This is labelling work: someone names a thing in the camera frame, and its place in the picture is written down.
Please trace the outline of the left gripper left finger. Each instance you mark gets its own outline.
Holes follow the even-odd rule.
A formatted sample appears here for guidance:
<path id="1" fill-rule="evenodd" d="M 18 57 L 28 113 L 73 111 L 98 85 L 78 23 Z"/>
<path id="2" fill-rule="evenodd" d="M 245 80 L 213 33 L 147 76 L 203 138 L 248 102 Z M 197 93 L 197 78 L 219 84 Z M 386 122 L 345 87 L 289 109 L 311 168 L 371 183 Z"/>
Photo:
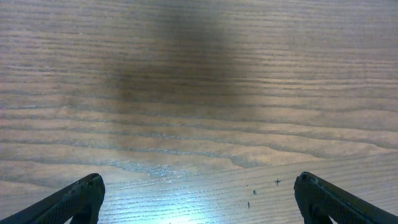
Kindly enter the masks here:
<path id="1" fill-rule="evenodd" d="M 97 173 L 1 220 L 1 224 L 97 224 L 105 186 Z"/>

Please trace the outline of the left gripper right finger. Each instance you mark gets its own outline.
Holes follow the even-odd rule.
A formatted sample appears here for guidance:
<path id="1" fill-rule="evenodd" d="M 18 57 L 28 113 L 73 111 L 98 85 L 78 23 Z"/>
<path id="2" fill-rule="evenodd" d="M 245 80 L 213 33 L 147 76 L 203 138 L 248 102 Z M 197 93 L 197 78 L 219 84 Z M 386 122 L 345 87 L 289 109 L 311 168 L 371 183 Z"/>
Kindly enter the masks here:
<path id="1" fill-rule="evenodd" d="M 397 224 L 397 216 L 310 172 L 296 178 L 294 195 L 305 224 Z"/>

